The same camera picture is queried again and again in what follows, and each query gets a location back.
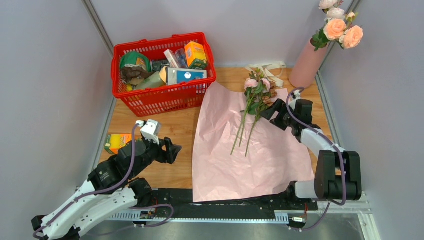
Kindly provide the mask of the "pink cylindrical vase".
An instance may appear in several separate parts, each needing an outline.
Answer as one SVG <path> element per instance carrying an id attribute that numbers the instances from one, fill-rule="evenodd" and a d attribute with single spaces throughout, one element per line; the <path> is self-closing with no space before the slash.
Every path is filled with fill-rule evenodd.
<path id="1" fill-rule="evenodd" d="M 309 40 L 298 57 L 289 76 L 289 82 L 295 88 L 309 88 L 315 82 L 315 76 L 327 53 L 328 43 L 318 50 L 315 48 L 312 39 Z"/>

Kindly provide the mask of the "pink flower stem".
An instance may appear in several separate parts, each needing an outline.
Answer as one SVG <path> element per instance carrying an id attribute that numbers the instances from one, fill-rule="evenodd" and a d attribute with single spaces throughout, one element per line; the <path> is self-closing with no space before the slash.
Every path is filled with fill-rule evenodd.
<path id="1" fill-rule="evenodd" d="M 342 0 L 321 0 L 318 8 L 326 14 L 324 26 L 312 36 L 311 45 L 314 51 L 327 46 L 328 43 L 339 40 L 344 34 L 347 23 L 345 11 L 340 8 Z"/>

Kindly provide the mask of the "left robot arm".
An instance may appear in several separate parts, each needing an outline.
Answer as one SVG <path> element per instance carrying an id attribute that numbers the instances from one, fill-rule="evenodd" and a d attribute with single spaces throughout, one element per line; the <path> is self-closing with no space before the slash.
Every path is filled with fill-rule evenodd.
<path id="1" fill-rule="evenodd" d="M 153 162 L 173 164 L 182 150 L 170 138 L 159 143 L 129 141 L 101 162 L 82 186 L 58 209 L 31 220 L 38 240 L 78 240 L 93 227 L 124 209 L 154 211 L 161 207 L 146 179 L 137 176 Z"/>

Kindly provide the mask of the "peach rose flower stem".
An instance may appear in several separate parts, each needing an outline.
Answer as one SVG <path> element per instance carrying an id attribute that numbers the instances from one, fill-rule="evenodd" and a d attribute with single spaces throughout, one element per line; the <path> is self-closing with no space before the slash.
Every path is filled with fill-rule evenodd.
<path id="1" fill-rule="evenodd" d="M 323 27 L 323 33 L 329 41 L 337 42 L 342 49 L 357 47 L 363 39 L 363 28 L 353 25 L 357 14 L 350 12 L 344 19 L 330 18 Z"/>

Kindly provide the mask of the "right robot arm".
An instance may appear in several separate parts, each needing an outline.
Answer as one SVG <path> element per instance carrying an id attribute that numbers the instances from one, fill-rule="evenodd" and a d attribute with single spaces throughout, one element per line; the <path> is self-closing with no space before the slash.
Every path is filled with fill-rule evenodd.
<path id="1" fill-rule="evenodd" d="M 308 181 L 293 181 L 287 188 L 286 205 L 299 209 L 306 199 L 328 200 L 339 205 L 346 201 L 358 201 L 362 196 L 360 156 L 347 151 L 326 137 L 312 123 L 313 102 L 295 99 L 290 103 L 277 99 L 260 116 L 285 131 L 290 128 L 297 141 L 306 146 L 316 157 L 315 177 Z"/>

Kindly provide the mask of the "cream ribbon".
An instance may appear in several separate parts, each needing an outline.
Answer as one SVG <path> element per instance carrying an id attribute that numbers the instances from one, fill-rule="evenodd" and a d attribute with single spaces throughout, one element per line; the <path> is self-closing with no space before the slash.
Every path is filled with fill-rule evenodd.
<path id="1" fill-rule="evenodd" d="M 258 64 L 248 64 L 245 66 L 245 69 L 249 72 L 259 69 L 264 75 L 278 88 L 284 86 L 284 81 L 281 79 L 287 65 L 283 61 L 268 62 L 268 63 L 258 63 Z"/>

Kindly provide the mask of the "purple flower bouquet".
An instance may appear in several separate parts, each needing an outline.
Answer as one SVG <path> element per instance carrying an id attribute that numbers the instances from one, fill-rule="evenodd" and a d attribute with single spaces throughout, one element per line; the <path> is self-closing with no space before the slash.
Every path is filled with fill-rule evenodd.
<path id="1" fill-rule="evenodd" d="M 278 95 L 275 81 L 267 77 L 265 71 L 258 67 L 250 71 L 249 78 L 247 78 L 244 83 L 244 90 L 246 106 L 245 109 L 241 111 L 241 122 L 230 152 L 231 154 L 234 153 L 236 145 L 242 145 L 247 116 L 251 115 L 254 117 L 254 120 L 248 134 L 245 149 L 245 155 L 248 154 L 251 137 L 257 122 L 261 119 L 261 112 L 270 107 L 274 103 L 272 99 Z"/>

